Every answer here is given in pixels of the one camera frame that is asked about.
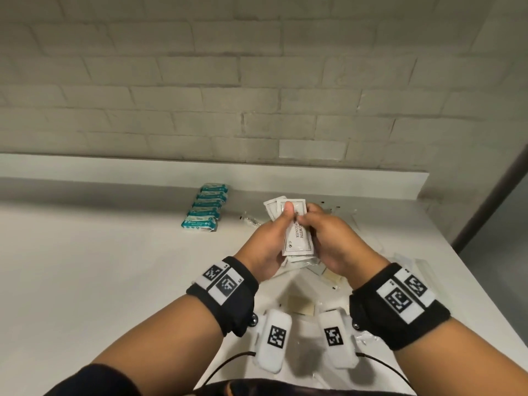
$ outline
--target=white countertop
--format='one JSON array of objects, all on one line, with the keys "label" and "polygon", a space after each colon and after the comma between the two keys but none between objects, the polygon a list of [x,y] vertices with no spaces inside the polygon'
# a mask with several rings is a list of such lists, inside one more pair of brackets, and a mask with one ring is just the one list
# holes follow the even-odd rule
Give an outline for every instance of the white countertop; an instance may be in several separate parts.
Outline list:
[{"label": "white countertop", "polygon": [[[234,192],[219,230],[193,233],[181,229],[180,223],[194,192],[182,189],[181,202],[176,203],[181,208],[173,212],[0,204],[0,393],[43,394],[89,363],[121,334],[182,295],[212,262],[235,253],[253,232],[238,219],[239,213],[248,211],[264,219],[261,203],[279,195]],[[353,211],[360,229],[379,241],[384,254],[427,260],[464,323],[528,369],[528,348],[418,203],[306,198]],[[127,207],[126,202],[119,203]],[[287,292],[315,302],[339,301],[348,294],[346,287],[335,291],[307,270],[287,273],[261,285],[255,310],[275,305],[278,295]],[[295,337],[292,332],[278,378],[316,386],[313,367],[299,365],[320,357],[313,346],[316,334],[309,319],[300,321],[294,328],[301,333]],[[226,357],[249,350],[251,344],[251,334],[241,339],[228,335],[209,372]],[[360,348],[397,366],[380,340]],[[244,357],[214,380],[241,375],[272,378]],[[332,377],[329,383],[343,387],[409,392],[400,378],[375,362],[324,375]]]}]

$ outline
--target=white packet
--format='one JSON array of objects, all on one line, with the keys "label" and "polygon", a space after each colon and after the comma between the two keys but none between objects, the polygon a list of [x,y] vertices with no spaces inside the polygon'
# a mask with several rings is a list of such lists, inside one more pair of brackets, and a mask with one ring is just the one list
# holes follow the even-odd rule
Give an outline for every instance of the white packet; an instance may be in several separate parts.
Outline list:
[{"label": "white packet", "polygon": [[269,218],[271,218],[272,221],[277,219],[279,217],[280,213],[277,214],[277,200],[285,199],[286,196],[280,196],[276,199],[271,199],[266,202],[264,202],[264,206],[266,207],[266,211],[268,212]]},{"label": "white packet", "polygon": [[[278,199],[277,216],[282,214],[286,202],[292,202],[296,215],[307,213],[305,199]],[[312,234],[295,220],[288,226],[282,255],[315,255]]]}]

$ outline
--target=finger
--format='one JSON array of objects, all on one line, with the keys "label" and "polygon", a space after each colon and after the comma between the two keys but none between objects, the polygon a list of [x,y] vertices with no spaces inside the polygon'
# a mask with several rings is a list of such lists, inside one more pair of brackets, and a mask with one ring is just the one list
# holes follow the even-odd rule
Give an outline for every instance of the finger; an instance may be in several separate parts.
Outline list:
[{"label": "finger", "polygon": [[295,210],[292,202],[286,202],[282,214],[275,219],[273,225],[281,232],[286,232],[287,227],[295,218]]},{"label": "finger", "polygon": [[315,203],[308,203],[306,205],[306,209],[308,210],[308,212],[313,212],[313,213],[323,212],[323,208],[319,204],[315,204]]},{"label": "finger", "polygon": [[325,214],[320,212],[307,212],[304,215],[299,215],[297,217],[297,222],[302,226],[312,226],[317,230],[317,228],[320,227],[324,216]]}]

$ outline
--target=gray wall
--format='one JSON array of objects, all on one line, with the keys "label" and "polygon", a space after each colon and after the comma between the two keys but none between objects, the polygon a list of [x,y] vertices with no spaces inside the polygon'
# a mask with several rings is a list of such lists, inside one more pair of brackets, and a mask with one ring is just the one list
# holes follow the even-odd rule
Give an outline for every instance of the gray wall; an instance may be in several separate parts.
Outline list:
[{"label": "gray wall", "polygon": [[452,240],[527,52],[528,0],[0,0],[0,152],[424,170]]},{"label": "gray wall", "polygon": [[460,257],[528,345],[528,176]]}]

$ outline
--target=black wristband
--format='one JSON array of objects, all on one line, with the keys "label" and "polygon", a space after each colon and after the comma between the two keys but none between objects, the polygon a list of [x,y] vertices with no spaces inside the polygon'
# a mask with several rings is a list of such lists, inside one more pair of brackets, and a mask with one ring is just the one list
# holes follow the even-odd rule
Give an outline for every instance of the black wristband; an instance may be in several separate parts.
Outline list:
[{"label": "black wristband", "polygon": [[[187,289],[187,294],[198,298],[213,314],[226,336],[233,331],[241,337],[248,327],[254,307],[258,281],[244,264],[234,257],[214,264]],[[239,279],[231,278],[237,274]]]},{"label": "black wristband", "polygon": [[450,317],[434,293],[418,278],[392,263],[350,296],[354,326],[399,350]]}]

